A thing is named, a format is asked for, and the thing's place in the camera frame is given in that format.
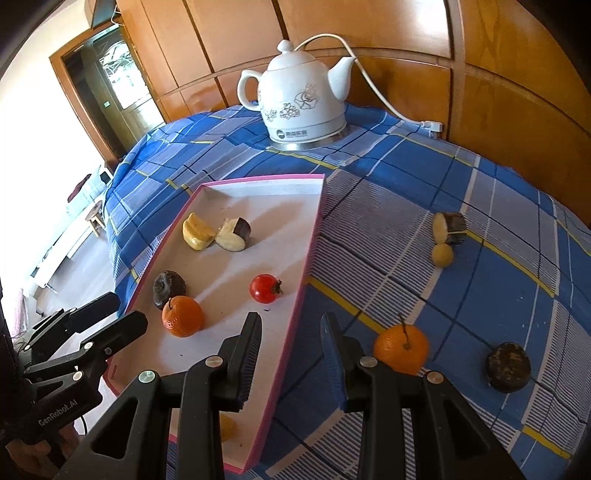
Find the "cable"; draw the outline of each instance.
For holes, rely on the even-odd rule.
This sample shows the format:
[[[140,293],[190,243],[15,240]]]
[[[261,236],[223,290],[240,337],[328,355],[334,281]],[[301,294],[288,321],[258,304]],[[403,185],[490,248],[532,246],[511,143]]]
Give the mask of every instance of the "cable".
[[[115,2],[115,9],[113,10],[113,15],[111,15],[111,23],[113,25],[119,25],[120,27],[124,27],[125,26],[124,23],[119,23],[119,22],[115,21],[115,15],[117,15],[117,14],[121,15],[121,11],[119,11],[118,5]]]
[[[361,70],[361,75],[363,75],[363,78],[368,83],[369,87],[374,91],[374,93],[378,96],[378,98],[384,103],[385,106],[387,106],[390,109],[390,111],[394,115],[396,115],[397,117],[401,118],[405,122],[408,122],[410,124],[418,125],[420,127],[423,127],[425,129],[429,130],[429,132],[432,132],[434,134],[437,134],[437,133],[443,131],[443,124],[441,122],[434,122],[434,121],[431,121],[431,120],[420,122],[420,121],[416,121],[416,120],[411,120],[410,118],[407,118],[406,116],[404,116],[403,114],[401,114],[398,110],[396,110],[390,104],[390,102],[388,102],[386,100],[386,97],[384,97],[384,95],[382,95],[382,92],[380,92],[378,90],[378,88],[375,86],[375,84],[373,83],[372,79],[369,77],[368,73],[363,68],[363,65],[361,65],[361,62],[357,58],[357,55],[355,55],[355,53],[353,52],[353,50],[351,49],[351,47],[349,46],[349,44],[346,42],[346,40],[343,37],[340,37],[340,36],[335,35],[333,33],[319,33],[318,35],[314,35],[313,37],[308,38],[308,40],[304,40],[302,43],[300,43],[295,48],[295,50],[299,50],[302,47],[305,47],[311,41],[316,40],[317,38],[321,38],[321,37],[336,38],[337,40],[339,40],[343,44],[343,46],[345,47],[345,49],[347,50],[347,52],[349,53],[349,55],[351,55],[351,57],[353,57],[355,59],[355,63],[359,67],[359,70]]]

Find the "black clamp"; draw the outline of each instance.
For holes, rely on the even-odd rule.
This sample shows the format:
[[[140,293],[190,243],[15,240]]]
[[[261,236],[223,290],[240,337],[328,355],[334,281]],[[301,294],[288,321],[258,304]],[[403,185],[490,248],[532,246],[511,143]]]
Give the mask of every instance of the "black clamp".
[[[238,412],[247,401],[261,338],[261,317],[250,312],[217,355],[166,377],[139,374],[54,480],[164,480],[173,408],[180,408],[177,478],[223,480],[219,412]]]
[[[79,309],[57,311],[25,334],[17,356],[18,381],[11,393],[11,403],[19,407],[3,418],[0,446],[15,438],[30,445],[47,440],[51,461],[58,467],[64,464],[59,430],[100,404],[99,381],[107,360],[142,336],[148,320],[143,313],[130,312],[81,342],[77,352],[51,357],[74,333],[84,332],[118,308],[119,297],[106,293]]]
[[[411,410],[417,480],[525,480],[513,458],[441,373],[395,372],[343,336],[335,316],[320,321],[333,396],[363,412],[358,480],[405,478],[402,409]]]

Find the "red tomato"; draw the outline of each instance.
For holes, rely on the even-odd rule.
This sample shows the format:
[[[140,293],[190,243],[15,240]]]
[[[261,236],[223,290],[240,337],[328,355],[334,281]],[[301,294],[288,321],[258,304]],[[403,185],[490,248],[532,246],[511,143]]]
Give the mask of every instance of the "red tomato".
[[[282,294],[281,280],[277,280],[273,275],[263,273],[257,275],[251,281],[249,288],[251,297],[258,303],[271,303]]]

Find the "doorway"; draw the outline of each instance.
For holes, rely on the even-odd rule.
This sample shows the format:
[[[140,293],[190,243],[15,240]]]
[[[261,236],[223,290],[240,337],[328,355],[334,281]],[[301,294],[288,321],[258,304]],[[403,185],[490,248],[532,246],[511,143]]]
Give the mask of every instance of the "doorway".
[[[92,35],[61,60],[89,120],[117,160],[164,124],[119,25]]]

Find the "white wall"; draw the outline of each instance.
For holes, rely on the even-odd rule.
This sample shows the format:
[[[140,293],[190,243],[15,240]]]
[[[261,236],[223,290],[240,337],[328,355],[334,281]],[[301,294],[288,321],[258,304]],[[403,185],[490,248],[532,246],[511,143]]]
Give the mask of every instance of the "white wall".
[[[67,0],[0,80],[0,278],[8,295],[51,245],[74,186],[103,161],[49,62],[88,28],[84,0]]]

